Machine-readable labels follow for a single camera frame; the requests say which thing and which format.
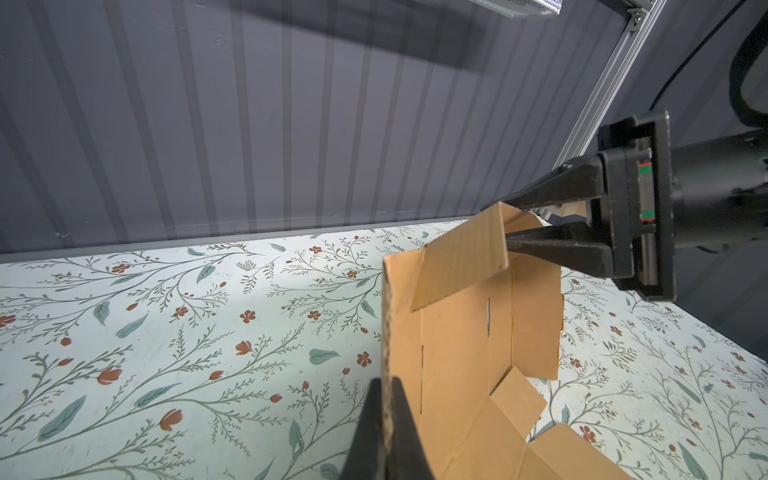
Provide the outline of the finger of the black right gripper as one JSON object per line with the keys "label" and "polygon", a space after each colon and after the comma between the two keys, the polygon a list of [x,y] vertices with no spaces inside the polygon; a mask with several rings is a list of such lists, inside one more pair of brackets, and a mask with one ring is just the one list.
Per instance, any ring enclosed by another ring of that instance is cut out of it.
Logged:
{"label": "finger of the black right gripper", "polygon": [[501,199],[520,210],[598,198],[604,193],[604,165],[599,155],[566,161],[523,190]]}
{"label": "finger of the black right gripper", "polygon": [[521,230],[506,235],[507,250],[598,278],[614,278],[607,237],[585,222]]}

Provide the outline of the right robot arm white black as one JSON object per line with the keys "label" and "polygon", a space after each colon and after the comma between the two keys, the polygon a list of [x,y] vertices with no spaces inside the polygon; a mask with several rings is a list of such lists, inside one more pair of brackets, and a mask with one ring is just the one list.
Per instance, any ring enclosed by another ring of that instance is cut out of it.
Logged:
{"label": "right robot arm white black", "polygon": [[583,221],[507,234],[509,251],[672,301],[677,249],[766,239],[766,129],[674,148],[656,110],[602,126],[598,146],[504,198],[520,210],[586,206]]}

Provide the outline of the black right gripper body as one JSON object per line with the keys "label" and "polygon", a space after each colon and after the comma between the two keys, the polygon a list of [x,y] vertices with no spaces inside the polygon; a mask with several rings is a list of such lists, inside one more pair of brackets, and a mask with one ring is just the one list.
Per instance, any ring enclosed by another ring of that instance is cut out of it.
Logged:
{"label": "black right gripper body", "polygon": [[605,193],[599,224],[612,253],[609,277],[647,301],[676,296],[669,115],[654,110],[598,131]]}

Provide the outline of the brown cardboard paper box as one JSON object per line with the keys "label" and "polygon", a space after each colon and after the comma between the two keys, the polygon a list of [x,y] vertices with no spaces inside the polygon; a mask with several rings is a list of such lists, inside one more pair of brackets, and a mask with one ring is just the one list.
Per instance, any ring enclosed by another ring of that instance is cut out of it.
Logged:
{"label": "brown cardboard paper box", "polygon": [[438,479],[621,479],[623,470],[565,425],[531,432],[546,407],[534,379],[558,376],[564,298],[558,265],[506,246],[538,228],[498,203],[426,246],[383,262],[384,439],[407,399]]}

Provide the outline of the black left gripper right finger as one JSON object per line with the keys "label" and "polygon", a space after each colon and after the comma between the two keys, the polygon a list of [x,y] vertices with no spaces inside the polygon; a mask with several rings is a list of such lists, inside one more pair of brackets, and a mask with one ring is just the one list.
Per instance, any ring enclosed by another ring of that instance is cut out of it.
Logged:
{"label": "black left gripper right finger", "polygon": [[393,433],[389,453],[389,478],[433,480],[418,430],[404,392],[393,393]]}

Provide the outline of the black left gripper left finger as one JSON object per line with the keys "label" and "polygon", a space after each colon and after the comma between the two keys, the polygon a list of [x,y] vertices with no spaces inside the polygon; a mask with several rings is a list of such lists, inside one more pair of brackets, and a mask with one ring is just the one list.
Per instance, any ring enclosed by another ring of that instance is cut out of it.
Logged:
{"label": "black left gripper left finger", "polygon": [[370,382],[340,480],[384,478],[381,380]]}

